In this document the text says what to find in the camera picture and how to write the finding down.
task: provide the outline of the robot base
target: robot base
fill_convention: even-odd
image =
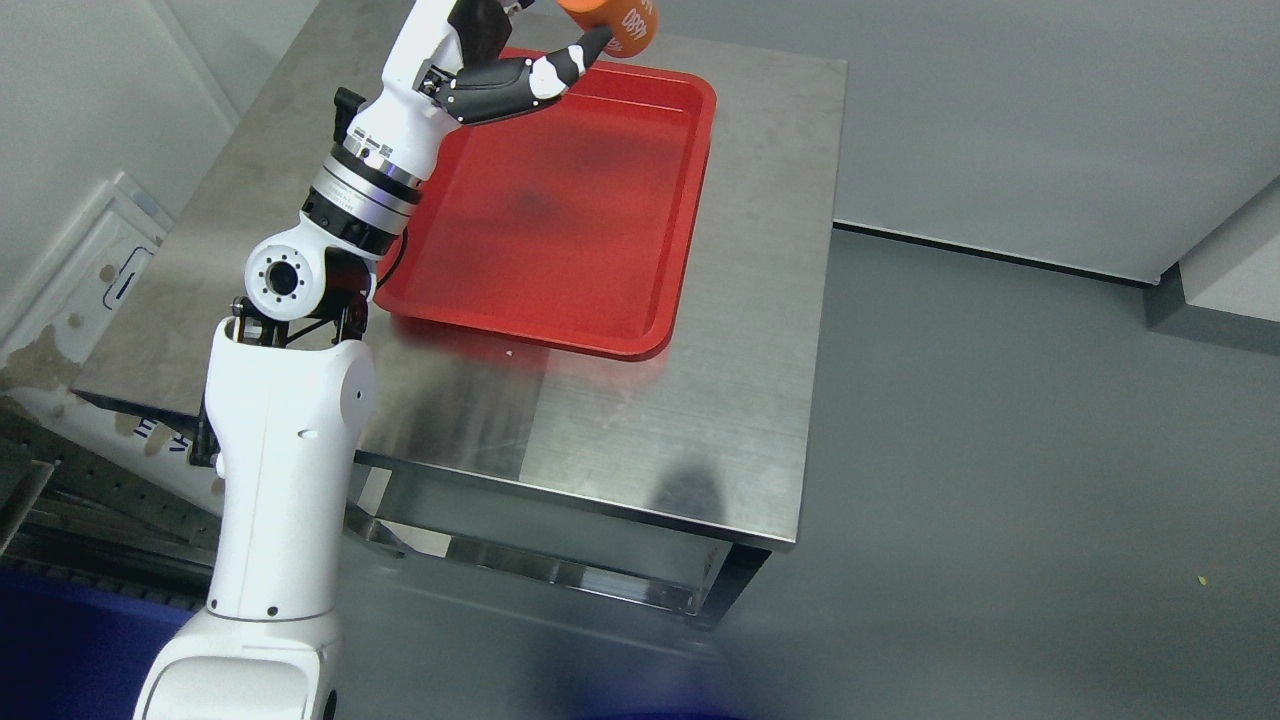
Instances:
[[[274,623],[201,610],[156,657],[134,720],[332,720],[334,612]]]

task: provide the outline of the silver metal ring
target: silver metal ring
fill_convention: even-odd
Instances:
[[[369,223],[383,232],[399,234],[404,231],[404,225],[408,224],[408,214],[397,213],[385,205],[380,205],[334,177],[328,168],[321,168],[316,173],[316,179],[312,181],[311,186],[343,211],[360,218],[361,222]]]
[[[396,197],[390,192],[387,192],[385,190],[351,172],[349,168],[339,163],[335,158],[325,158],[324,169],[329,170],[329,174],[333,177],[351,186],[356,192],[360,192],[383,208],[389,208],[402,215],[412,215],[413,210],[417,209],[416,202]]]
[[[361,140],[356,140],[355,137],[348,135],[346,140],[342,141],[342,146],[347,150],[347,152],[351,152],[356,158],[360,158],[361,163],[369,165],[370,168],[378,170],[379,173],[392,178],[393,181],[401,184],[408,186],[413,190],[417,190],[417,187],[422,184],[422,178],[410,173],[408,170],[401,168],[396,163],[392,163],[387,158],[383,158],[376,152],[372,152],[371,150],[369,151],[367,156],[361,156],[366,150],[369,150],[365,146],[365,142]]]

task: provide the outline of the orange object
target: orange object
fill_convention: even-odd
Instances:
[[[582,29],[609,26],[613,40],[604,53],[631,58],[658,33],[658,8],[653,0],[556,0]]]

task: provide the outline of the table leg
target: table leg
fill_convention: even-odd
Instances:
[[[714,630],[769,555],[768,550],[733,543],[698,615],[689,618],[689,625],[696,630]]]

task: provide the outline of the white wall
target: white wall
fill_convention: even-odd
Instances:
[[[218,83],[243,114],[317,0],[168,0]]]
[[[1180,263],[1187,302],[1280,323],[1280,178]]]
[[[1275,0],[659,6],[849,60],[841,220],[1155,282],[1280,174]]]
[[[182,210],[314,4],[0,4],[0,334],[73,250],[58,243],[69,218],[116,170]]]

